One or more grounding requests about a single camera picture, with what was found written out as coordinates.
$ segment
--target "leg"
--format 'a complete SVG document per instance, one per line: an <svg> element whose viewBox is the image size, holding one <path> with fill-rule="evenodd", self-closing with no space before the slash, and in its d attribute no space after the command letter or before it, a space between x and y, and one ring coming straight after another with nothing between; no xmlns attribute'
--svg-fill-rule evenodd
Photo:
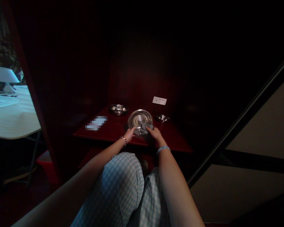
<svg viewBox="0 0 284 227"><path fill-rule="evenodd" d="M159 168L154 168L150 175L146 177L143 197L138 209L130 217L127 226L171 226L161 187Z"/></svg>
<svg viewBox="0 0 284 227"><path fill-rule="evenodd" d="M72 226L126 226L144 189L135 154L123 152L104 167Z"/></svg>
<svg viewBox="0 0 284 227"><path fill-rule="evenodd" d="M29 174L28 174L28 180L27 180L26 188L29 188L29 185L30 185L31 180L32 180L33 168L34 168L34 164L35 164L37 146L38 146L38 142L39 142L39 139L40 139L40 135L41 135L41 130L38 132L37 139L35 141L35 148L34 148L33 157L32 157L32 161L31 161L31 167L29 169Z"/></svg>

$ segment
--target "person's right hand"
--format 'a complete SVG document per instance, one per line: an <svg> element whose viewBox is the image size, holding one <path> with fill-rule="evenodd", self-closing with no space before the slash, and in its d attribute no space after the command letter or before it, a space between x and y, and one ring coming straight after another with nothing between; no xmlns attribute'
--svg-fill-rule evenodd
<svg viewBox="0 0 284 227"><path fill-rule="evenodd" d="M151 134L151 136L157 141L160 138L162 138L161 132L158 128L154 128L154 130L151 130L151 128L146 127L146 130Z"/></svg>

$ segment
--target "red container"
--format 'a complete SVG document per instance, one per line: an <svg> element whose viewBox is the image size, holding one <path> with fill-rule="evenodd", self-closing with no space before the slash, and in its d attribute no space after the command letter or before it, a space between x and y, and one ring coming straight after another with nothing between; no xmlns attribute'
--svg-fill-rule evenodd
<svg viewBox="0 0 284 227"><path fill-rule="evenodd" d="M47 150L38 159L37 163L41 165L47 175L48 181L53 184L59 184L59 180L51 160L50 153Z"/></svg>

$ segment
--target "electrical socket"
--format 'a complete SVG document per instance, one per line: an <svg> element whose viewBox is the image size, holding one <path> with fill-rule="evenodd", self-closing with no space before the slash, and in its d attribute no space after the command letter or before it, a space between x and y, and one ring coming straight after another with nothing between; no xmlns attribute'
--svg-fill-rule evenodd
<svg viewBox="0 0 284 227"><path fill-rule="evenodd" d="M152 100L153 103L160 104L160 105L165 105L167 99L159 98L154 96L154 99Z"/></svg>

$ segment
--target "person's left hand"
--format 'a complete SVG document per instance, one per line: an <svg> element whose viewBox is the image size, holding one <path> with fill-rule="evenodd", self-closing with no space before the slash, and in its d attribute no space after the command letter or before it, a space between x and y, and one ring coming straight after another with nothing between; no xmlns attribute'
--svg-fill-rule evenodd
<svg viewBox="0 0 284 227"><path fill-rule="evenodd" d="M136 136L133 134L136 127L133 127L132 129L127 129L126 133L124 134L124 138L126 139L127 143L131 141L132 137Z"/></svg>

